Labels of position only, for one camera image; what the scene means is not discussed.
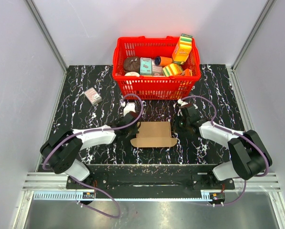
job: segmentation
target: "wall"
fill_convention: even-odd
[[[274,4],[236,72],[285,198],[285,0]]]
[[[0,229],[34,171],[63,72],[23,0],[0,0]]]
[[[122,36],[192,34],[201,63],[231,65],[266,0],[34,0],[68,65],[111,64]]]

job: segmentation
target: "cardboard box flap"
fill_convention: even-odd
[[[172,147],[177,139],[171,137],[170,122],[141,122],[139,133],[131,140],[134,147]]]

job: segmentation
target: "marble tabletop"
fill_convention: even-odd
[[[228,128],[244,130],[232,85],[225,65],[200,65],[201,79],[190,94],[203,96],[217,108],[215,122]],[[84,92],[94,87],[103,101],[92,106]],[[122,115],[118,84],[112,78],[111,65],[70,66],[51,128],[60,126],[85,129],[111,123]],[[176,101],[145,100],[141,121],[173,121]],[[209,104],[200,99],[191,103],[205,118],[214,114]],[[171,148],[135,148],[130,140],[117,141],[82,150],[78,159],[86,164],[218,164],[229,160],[223,146],[192,134],[173,133],[177,145]]]

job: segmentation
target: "reflective floor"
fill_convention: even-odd
[[[227,201],[235,199],[227,194]],[[276,229],[266,193],[245,193],[236,204],[212,208],[192,202],[120,202],[122,217],[110,219],[75,202],[34,200],[26,229]],[[91,206],[116,214],[112,202]]]

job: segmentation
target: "purple cable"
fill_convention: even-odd
[[[207,102],[213,107],[213,109],[214,109],[214,116],[213,116],[213,117],[211,118],[211,120],[210,120],[210,122],[211,122],[211,124],[213,125],[213,127],[216,127],[216,128],[218,128],[218,129],[220,129],[220,130],[223,130],[223,131],[225,131],[225,132],[227,132],[227,133],[230,133],[230,134],[233,134],[233,135],[237,135],[237,136],[241,137],[242,139],[244,139],[245,141],[247,141],[252,147],[254,147],[254,148],[258,151],[258,153],[260,153],[261,157],[262,157],[262,158],[264,159],[264,161],[265,161],[265,172],[264,172],[263,174],[261,174],[261,175],[256,175],[256,177],[264,177],[264,176],[267,175],[268,170],[269,170],[269,164],[268,164],[268,161],[267,161],[267,159],[266,159],[266,157],[265,157],[265,154],[261,151],[261,149],[260,149],[258,146],[256,146],[256,145],[255,145],[251,140],[249,140],[247,137],[245,137],[245,136],[243,136],[243,135],[241,135],[241,134],[239,134],[239,133],[237,133],[237,132],[232,132],[231,130],[226,129],[226,128],[222,127],[222,126],[216,125],[216,124],[214,123],[214,119],[215,119],[216,116],[217,116],[217,109],[215,108],[214,104],[213,104],[210,100],[208,100],[208,99],[206,99],[206,98],[204,98],[204,97],[202,97],[202,96],[198,96],[198,95],[190,95],[190,96],[187,96],[187,97],[183,98],[182,100],[185,100],[185,99],[188,99],[188,98],[200,98],[200,99],[202,99],[202,100],[207,101]],[[226,203],[226,204],[224,204],[224,205],[225,205],[225,206],[228,206],[228,205],[231,205],[231,204],[237,202],[237,201],[243,196],[243,194],[244,194],[244,192],[245,192],[245,189],[246,189],[246,180],[244,181],[244,188],[243,188],[243,191],[242,191],[242,193],[240,194],[240,196],[239,196],[237,199],[235,199],[234,201],[232,201],[232,202],[230,202],[230,203]]]
[[[67,138],[63,139],[63,141],[61,141],[59,144],[57,144],[57,146],[54,147],[54,149],[48,154],[48,156],[45,158],[45,160],[44,160],[44,162],[43,162],[42,168],[43,168],[44,170],[49,170],[50,168],[47,168],[47,167],[46,167],[46,164],[48,163],[48,161],[49,161],[49,159],[51,158],[51,156],[58,150],[58,148],[60,148],[61,145],[63,145],[65,142],[67,142],[68,140],[70,140],[70,139],[73,138],[73,137],[76,137],[76,136],[82,135],[82,134],[86,134],[86,133],[89,133],[89,132],[95,132],[95,131],[121,130],[121,129],[127,128],[127,127],[133,125],[135,122],[137,122],[137,121],[140,119],[140,117],[142,116],[142,114],[143,114],[143,102],[142,102],[141,98],[138,97],[138,96],[135,95],[135,94],[127,94],[127,95],[125,95],[125,96],[123,97],[123,99],[122,99],[122,102],[124,102],[125,98],[127,98],[127,97],[129,97],[129,96],[134,96],[134,97],[136,97],[136,98],[139,100],[140,104],[141,104],[141,111],[140,111],[140,113],[138,114],[137,118],[136,118],[133,122],[131,122],[131,123],[127,124],[127,125],[124,125],[124,126],[116,127],[116,128],[104,128],[104,129],[101,129],[101,128],[94,128],[94,129],[89,129],[89,130],[86,130],[86,131],[83,131],[83,132],[78,132],[78,133],[75,133],[75,134],[72,134],[72,135],[68,136]],[[105,216],[107,216],[107,217],[111,217],[111,218],[115,218],[115,219],[120,218],[120,216],[121,216],[120,206],[119,206],[119,204],[116,202],[116,200],[114,200],[113,197],[111,197],[107,192],[105,192],[105,191],[103,191],[103,190],[101,190],[101,189],[99,189],[99,188],[86,185],[86,184],[84,184],[83,182],[78,181],[76,178],[74,178],[74,177],[72,177],[72,178],[73,178],[76,182],[78,182],[79,184],[81,184],[81,185],[83,185],[83,186],[86,186],[86,187],[91,188],[91,189],[95,189],[95,190],[100,191],[100,192],[102,192],[103,194],[105,194],[105,195],[106,195],[107,197],[109,197],[109,198],[114,202],[114,204],[117,206],[119,213],[118,213],[118,216],[112,216],[112,215],[109,215],[109,214],[107,214],[107,213],[105,213],[105,212],[102,212],[102,211],[100,211],[100,210],[97,210],[97,209],[95,209],[95,208],[93,208],[93,207],[90,207],[90,206],[87,206],[87,205],[82,204],[83,206],[85,206],[85,207],[87,207],[87,208],[89,208],[89,209],[92,209],[92,210],[94,210],[94,211],[96,211],[96,212],[98,212],[98,213],[100,213],[100,214],[103,214],[103,215],[105,215]]]

